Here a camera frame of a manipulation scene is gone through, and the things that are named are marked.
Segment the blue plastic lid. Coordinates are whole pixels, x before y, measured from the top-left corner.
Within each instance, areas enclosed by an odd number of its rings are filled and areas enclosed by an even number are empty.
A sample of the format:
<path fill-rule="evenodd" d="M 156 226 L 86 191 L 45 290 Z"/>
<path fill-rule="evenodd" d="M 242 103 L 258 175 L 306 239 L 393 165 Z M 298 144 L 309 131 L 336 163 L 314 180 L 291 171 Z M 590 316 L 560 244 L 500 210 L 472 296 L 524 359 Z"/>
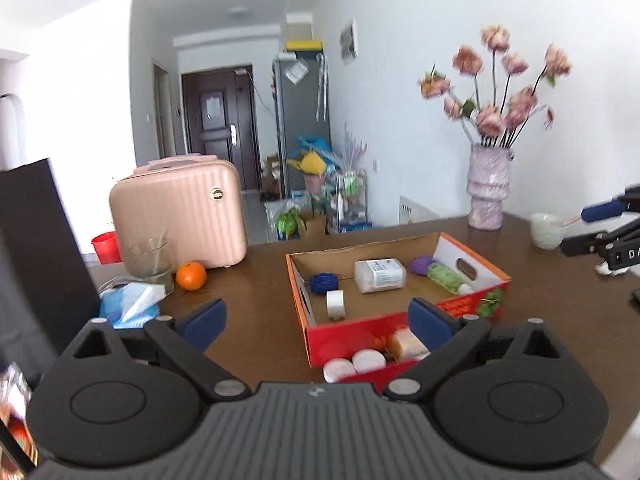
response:
<path fill-rule="evenodd" d="M 340 288 L 340 281 L 333 273 L 319 273 L 308 282 L 309 289 L 315 295 L 323 296 L 327 292 L 334 292 Z"/>

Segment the snack packages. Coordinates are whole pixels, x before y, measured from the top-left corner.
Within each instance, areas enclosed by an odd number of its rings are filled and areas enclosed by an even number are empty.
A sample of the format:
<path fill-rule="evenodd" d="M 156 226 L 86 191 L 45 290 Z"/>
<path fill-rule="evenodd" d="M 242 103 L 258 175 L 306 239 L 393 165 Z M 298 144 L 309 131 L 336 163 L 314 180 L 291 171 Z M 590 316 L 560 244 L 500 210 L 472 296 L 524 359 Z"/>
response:
<path fill-rule="evenodd" d="M 23 372 L 16 363 L 10 364 L 1 373 L 1 421 L 29 459 L 38 465 L 38 448 L 26 425 L 26 410 L 31 398 L 32 389 Z"/>

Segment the purple plastic lid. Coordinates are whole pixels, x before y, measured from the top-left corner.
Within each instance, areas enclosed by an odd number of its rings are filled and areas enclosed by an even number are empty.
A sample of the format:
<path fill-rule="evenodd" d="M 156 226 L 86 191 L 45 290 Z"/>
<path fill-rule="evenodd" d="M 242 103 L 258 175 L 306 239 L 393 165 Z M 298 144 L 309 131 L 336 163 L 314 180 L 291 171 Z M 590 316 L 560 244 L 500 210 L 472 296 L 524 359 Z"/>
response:
<path fill-rule="evenodd" d="M 425 276 L 428 274 L 428 269 L 436 262 L 437 260 L 432 256 L 420 256 L 410 262 L 409 268 L 413 274 Z"/>

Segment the red cardboard box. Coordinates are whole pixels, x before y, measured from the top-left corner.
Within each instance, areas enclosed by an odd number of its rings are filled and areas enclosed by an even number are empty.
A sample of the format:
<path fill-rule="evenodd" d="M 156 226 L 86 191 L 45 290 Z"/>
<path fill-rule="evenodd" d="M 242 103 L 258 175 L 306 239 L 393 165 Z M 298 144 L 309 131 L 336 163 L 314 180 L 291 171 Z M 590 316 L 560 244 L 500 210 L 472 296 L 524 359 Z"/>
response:
<path fill-rule="evenodd" d="M 397 259 L 408 268 L 415 258 L 429 256 L 447 268 L 470 269 L 465 281 L 472 292 L 448 292 L 426 276 L 407 274 L 400 289 L 360 292 L 354 278 L 358 261 Z M 372 242 L 318 252 L 285 256 L 294 306 L 302 328 L 307 361 L 319 368 L 332 359 L 347 359 L 359 350 L 384 347 L 398 328 L 406 327 L 410 301 L 422 298 L 454 318 L 477 314 L 489 321 L 500 318 L 503 296 L 511 278 L 465 244 L 445 232 Z M 311 291 L 310 280 L 321 273 L 333 274 L 344 292 L 345 316 L 332 320 L 326 297 Z"/>

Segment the pink ceramic vase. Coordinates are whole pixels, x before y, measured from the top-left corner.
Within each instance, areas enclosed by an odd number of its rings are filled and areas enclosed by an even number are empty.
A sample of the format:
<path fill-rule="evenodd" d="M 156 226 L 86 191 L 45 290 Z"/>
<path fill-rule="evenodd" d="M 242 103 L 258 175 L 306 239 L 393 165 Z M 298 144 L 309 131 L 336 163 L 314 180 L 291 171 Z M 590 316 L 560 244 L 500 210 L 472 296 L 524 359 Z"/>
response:
<path fill-rule="evenodd" d="M 472 147 L 466 192 L 471 199 L 469 226 L 498 231 L 503 224 L 503 202 L 510 195 L 511 152 L 507 148 Z"/>

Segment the dried pink roses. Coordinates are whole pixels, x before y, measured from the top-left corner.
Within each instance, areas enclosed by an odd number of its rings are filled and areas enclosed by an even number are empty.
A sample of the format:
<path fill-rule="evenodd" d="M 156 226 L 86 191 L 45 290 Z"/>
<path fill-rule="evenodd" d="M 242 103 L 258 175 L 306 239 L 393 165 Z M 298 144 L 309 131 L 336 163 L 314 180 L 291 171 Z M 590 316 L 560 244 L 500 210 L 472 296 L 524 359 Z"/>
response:
<path fill-rule="evenodd" d="M 535 116 L 544 116 L 547 129 L 553 127 L 555 112 L 541 102 L 538 91 L 543 84 L 553 88 L 559 79 L 570 76 L 573 63 L 565 50 L 550 44 L 533 82 L 516 88 L 514 81 L 528 74 L 530 64 L 512 50 L 510 30 L 501 24 L 487 25 L 480 30 L 480 44 L 488 52 L 488 60 L 462 44 L 451 61 L 454 72 L 471 81 L 469 94 L 457 89 L 436 66 L 416 85 L 422 99 L 442 101 L 446 117 L 461 125 L 471 144 L 511 151 Z"/>

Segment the grey refrigerator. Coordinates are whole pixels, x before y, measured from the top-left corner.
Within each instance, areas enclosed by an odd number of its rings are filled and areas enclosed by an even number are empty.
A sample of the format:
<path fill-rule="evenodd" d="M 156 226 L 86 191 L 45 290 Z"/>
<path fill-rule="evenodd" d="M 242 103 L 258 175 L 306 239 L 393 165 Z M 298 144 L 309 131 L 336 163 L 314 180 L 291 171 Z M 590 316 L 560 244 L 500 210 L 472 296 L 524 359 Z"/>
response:
<path fill-rule="evenodd" d="M 322 139 L 331 146 L 329 72 L 322 50 L 281 52 L 272 62 L 272 96 L 285 197 L 301 191 L 302 174 L 286 163 L 305 142 Z"/>

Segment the orange fruit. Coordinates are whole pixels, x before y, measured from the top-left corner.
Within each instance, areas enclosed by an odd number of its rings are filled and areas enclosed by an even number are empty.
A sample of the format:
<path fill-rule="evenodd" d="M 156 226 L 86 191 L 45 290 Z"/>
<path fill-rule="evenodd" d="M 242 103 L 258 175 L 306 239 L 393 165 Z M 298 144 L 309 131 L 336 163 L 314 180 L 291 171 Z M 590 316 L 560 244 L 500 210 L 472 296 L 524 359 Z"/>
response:
<path fill-rule="evenodd" d="M 201 289 L 207 282 L 207 271 L 199 262 L 189 261 L 179 266 L 175 274 L 176 284 L 187 292 Z"/>

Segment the black paper bag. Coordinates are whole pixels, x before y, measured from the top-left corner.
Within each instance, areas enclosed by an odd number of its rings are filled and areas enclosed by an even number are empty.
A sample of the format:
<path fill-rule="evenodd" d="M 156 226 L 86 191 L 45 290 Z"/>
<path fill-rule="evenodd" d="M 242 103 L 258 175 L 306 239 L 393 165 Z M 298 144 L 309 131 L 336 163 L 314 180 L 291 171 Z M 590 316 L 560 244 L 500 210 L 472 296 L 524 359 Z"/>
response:
<path fill-rule="evenodd" d="M 35 387 L 99 310 L 49 162 L 3 171 L 1 367 L 17 365 Z"/>

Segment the glass cup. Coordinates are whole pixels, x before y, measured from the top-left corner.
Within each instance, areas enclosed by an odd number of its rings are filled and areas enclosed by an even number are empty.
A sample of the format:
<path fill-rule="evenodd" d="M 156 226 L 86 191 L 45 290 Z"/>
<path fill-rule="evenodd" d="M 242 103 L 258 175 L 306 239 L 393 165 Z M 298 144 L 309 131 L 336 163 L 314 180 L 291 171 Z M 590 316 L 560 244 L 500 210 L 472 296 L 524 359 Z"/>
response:
<path fill-rule="evenodd" d="M 135 278 L 163 285 L 166 296 L 175 289 L 174 264 L 166 237 L 153 237 L 132 245 L 126 253 L 125 266 Z"/>

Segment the white tape roll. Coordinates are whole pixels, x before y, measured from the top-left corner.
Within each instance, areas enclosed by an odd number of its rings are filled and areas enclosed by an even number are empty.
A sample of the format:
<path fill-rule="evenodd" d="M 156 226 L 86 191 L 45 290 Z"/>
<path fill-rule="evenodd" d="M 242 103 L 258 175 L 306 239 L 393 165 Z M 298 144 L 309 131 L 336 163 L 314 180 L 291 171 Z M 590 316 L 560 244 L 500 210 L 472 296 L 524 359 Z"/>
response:
<path fill-rule="evenodd" d="M 326 313 L 333 321 L 346 318 L 345 296 L 341 289 L 329 290 L 326 293 Z"/>

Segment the white plastic bottle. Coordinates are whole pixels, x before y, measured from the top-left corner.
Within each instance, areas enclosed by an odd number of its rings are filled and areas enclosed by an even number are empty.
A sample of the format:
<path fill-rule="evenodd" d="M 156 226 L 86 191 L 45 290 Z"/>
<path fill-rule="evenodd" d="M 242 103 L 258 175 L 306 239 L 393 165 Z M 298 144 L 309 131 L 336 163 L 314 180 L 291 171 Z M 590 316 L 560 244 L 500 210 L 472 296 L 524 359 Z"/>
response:
<path fill-rule="evenodd" d="M 395 258 L 359 260 L 354 265 L 354 280 L 360 292 L 386 292 L 406 286 L 406 269 Z"/>

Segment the pink suitcase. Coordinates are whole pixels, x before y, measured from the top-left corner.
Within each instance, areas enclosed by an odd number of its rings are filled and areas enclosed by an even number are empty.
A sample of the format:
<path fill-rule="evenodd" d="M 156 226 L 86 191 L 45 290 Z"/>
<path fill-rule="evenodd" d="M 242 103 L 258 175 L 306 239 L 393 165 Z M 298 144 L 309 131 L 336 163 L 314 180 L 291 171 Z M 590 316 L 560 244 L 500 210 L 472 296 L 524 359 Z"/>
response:
<path fill-rule="evenodd" d="M 189 261 L 228 268 L 246 255 L 238 170 L 215 155 L 181 155 L 136 168 L 112 188 L 110 208 L 130 273 L 136 251 L 149 240 L 168 243 L 175 268 Z"/>

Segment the white round container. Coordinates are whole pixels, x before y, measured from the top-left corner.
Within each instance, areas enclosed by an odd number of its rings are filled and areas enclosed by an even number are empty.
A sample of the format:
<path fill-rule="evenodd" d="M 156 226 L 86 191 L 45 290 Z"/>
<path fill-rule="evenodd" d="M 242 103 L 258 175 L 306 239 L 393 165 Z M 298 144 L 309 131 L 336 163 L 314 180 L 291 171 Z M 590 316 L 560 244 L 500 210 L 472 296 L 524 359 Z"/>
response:
<path fill-rule="evenodd" d="M 352 356 L 352 366 L 357 374 L 366 374 L 382 370 L 387 365 L 383 353 L 374 349 L 363 349 Z"/>
<path fill-rule="evenodd" d="M 357 371 L 352 361 L 333 359 L 323 365 L 322 373 L 327 384 L 336 384 L 345 378 L 355 376 Z"/>

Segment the white bowl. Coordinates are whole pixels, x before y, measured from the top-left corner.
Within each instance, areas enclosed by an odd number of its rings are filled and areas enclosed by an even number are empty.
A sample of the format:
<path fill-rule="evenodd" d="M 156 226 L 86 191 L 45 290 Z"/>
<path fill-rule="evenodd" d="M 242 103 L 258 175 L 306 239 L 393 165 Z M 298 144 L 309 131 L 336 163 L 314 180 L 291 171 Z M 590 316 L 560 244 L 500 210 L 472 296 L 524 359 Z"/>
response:
<path fill-rule="evenodd" d="M 540 249 L 559 248 L 566 229 L 566 220 L 555 214 L 536 212 L 530 217 L 530 235 L 534 245 Z"/>

